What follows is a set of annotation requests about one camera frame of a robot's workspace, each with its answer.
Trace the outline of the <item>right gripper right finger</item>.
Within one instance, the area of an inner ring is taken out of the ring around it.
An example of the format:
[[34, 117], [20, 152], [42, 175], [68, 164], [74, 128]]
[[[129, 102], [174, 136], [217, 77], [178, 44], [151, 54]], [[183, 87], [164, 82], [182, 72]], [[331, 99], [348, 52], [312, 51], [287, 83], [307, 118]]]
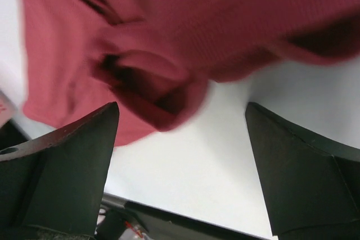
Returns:
[[278, 239], [359, 238], [359, 149], [250, 102], [246, 124]]

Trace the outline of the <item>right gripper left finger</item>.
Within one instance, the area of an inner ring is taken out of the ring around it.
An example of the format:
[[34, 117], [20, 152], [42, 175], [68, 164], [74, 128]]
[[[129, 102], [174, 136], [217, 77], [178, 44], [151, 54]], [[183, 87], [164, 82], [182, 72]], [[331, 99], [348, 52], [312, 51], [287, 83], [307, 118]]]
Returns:
[[1, 151], [2, 239], [93, 239], [119, 109]]

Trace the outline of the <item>pink tank top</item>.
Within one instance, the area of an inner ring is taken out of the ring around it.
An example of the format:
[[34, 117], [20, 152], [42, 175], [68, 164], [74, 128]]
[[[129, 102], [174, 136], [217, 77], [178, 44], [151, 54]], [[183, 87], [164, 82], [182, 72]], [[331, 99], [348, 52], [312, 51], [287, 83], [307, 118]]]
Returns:
[[25, 115], [55, 128], [117, 102], [115, 144], [172, 130], [225, 83], [284, 59], [359, 54], [359, 0], [22, 0]]

